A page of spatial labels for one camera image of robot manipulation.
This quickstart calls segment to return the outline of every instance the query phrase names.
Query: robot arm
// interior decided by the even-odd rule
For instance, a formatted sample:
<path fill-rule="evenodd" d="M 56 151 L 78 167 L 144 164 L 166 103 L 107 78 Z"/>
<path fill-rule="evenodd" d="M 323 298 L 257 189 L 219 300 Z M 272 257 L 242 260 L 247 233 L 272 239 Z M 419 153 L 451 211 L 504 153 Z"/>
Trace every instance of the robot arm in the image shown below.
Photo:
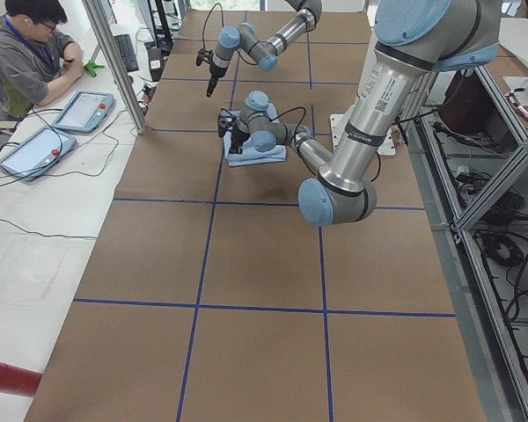
<path fill-rule="evenodd" d="M 227 73 L 231 59 L 239 48 L 262 69 L 269 71 L 277 64 L 278 55 L 287 50 L 288 46 L 301 35 L 317 27 L 322 13 L 321 0 L 286 0 L 286 2 L 297 11 L 297 15 L 268 41 L 259 41 L 254 27 L 245 22 L 223 28 L 215 52 L 204 48 L 198 52 L 195 64 L 197 66 L 201 66 L 203 62 L 209 64 L 211 78 L 206 92 L 207 97 L 211 97 L 217 82 Z"/>
<path fill-rule="evenodd" d="M 468 69 L 490 62 L 498 49 L 502 0 L 384 0 L 378 8 L 376 63 L 358 92 L 344 134 L 330 153 L 308 133 L 289 133 L 291 148 L 315 173 L 299 189 L 299 207 L 312 224 L 357 222 L 371 214 L 376 192 L 364 178 L 372 158 L 419 76 Z M 235 122 L 238 141 L 280 139 L 282 133 L 259 119 L 247 103 Z"/>

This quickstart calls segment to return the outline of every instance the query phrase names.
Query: folded towel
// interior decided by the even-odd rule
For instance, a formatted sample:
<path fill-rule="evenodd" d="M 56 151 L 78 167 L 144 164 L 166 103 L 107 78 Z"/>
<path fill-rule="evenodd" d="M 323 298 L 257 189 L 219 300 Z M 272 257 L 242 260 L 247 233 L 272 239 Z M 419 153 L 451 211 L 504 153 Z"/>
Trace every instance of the folded towel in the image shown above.
<path fill-rule="evenodd" d="M 233 115 L 238 116 L 240 112 L 231 112 Z M 267 110 L 268 116 L 274 119 L 277 116 L 277 112 L 273 104 L 270 104 Z M 230 167 L 238 167 L 240 165 L 251 165 L 251 164 L 266 164 L 266 163 L 279 163 L 285 161 L 286 148 L 284 145 L 276 145 L 270 151 L 258 152 L 254 149 L 253 140 L 248 140 L 243 143 L 242 154 L 229 154 L 229 148 L 231 147 L 231 132 L 227 132 L 223 137 L 223 143 L 225 146 L 225 158 L 229 161 Z"/>

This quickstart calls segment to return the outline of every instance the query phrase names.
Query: blue lanyard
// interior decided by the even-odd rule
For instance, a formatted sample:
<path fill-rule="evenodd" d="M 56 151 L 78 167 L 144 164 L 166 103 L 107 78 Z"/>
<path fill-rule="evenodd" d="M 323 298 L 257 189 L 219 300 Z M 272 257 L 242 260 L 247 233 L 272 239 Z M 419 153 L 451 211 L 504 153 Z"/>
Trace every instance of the blue lanyard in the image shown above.
<path fill-rule="evenodd" d="M 29 50 L 34 54 L 36 55 L 37 57 L 40 58 L 40 60 L 42 62 L 45 63 L 46 66 L 49 67 L 49 69 L 51 70 L 51 72 L 55 73 L 55 64 L 54 64 L 54 61 L 53 61 L 53 55 L 51 54 L 51 51 L 48 49 L 47 46 L 45 46 L 43 48 L 44 52 L 45 52 L 45 57 L 41 54 L 41 52 L 35 48 L 34 46 L 32 46 L 27 40 L 26 38 L 21 34 L 19 33 L 19 31 L 16 29 L 16 27 L 14 25 L 11 24 L 11 22 L 8 20 L 8 18 L 4 15 L 2 16 L 2 21 L 10 28 L 10 31 L 11 33 L 13 33 L 16 38 L 18 40 L 20 40 L 24 46 L 26 46 L 27 48 L 29 48 Z"/>

